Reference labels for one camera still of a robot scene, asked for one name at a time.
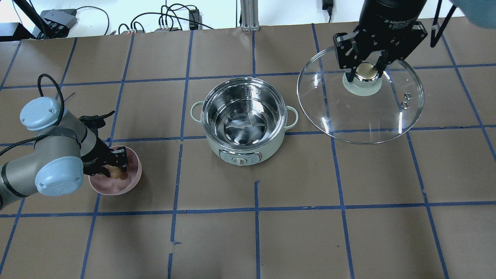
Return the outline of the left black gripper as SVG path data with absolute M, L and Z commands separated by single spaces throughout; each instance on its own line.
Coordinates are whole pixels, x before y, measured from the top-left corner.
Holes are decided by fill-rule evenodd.
M 116 166 L 122 172 L 127 172 L 126 167 L 129 163 L 125 147 L 121 146 L 114 150 L 103 142 L 97 142 L 95 147 L 81 159 L 83 173 L 88 176 L 111 177 L 110 170 L 106 166 Z

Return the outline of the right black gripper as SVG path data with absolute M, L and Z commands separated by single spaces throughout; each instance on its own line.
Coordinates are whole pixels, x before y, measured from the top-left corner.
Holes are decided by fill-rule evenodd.
M 406 59 L 428 33 L 420 21 L 408 22 L 402 30 L 390 23 L 380 24 L 378 29 L 357 26 L 352 33 L 336 33 L 333 36 L 336 58 L 340 69 L 346 69 L 346 80 L 351 83 L 357 67 L 374 52 L 380 52 L 375 68 L 382 78 L 388 65 Z

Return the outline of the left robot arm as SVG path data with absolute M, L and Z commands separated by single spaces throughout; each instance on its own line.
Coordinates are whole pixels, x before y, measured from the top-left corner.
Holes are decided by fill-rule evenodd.
M 2 164 L 1 208 L 35 193 L 72 193 L 82 186 L 84 175 L 110 177 L 110 167 L 126 172 L 125 148 L 112 150 L 98 136 L 113 114 L 77 118 L 51 97 L 27 103 L 20 121 L 36 134 L 34 151 Z

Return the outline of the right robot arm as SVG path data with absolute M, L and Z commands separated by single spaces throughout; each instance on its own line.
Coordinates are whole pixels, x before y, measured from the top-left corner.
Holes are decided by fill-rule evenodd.
M 439 17 L 442 2 L 439 1 L 430 32 L 418 21 L 425 4 L 425 0 L 366 0 L 358 26 L 353 32 L 336 33 L 333 36 L 337 62 L 340 69 L 347 71 L 347 81 L 354 80 L 358 66 L 371 53 L 381 53 L 375 64 L 378 76 L 381 77 L 388 65 L 407 58 L 427 35 L 431 37 L 430 47 L 434 48 L 457 9 L 471 23 L 482 28 L 495 28 L 494 0 L 453 0 L 441 24 Z

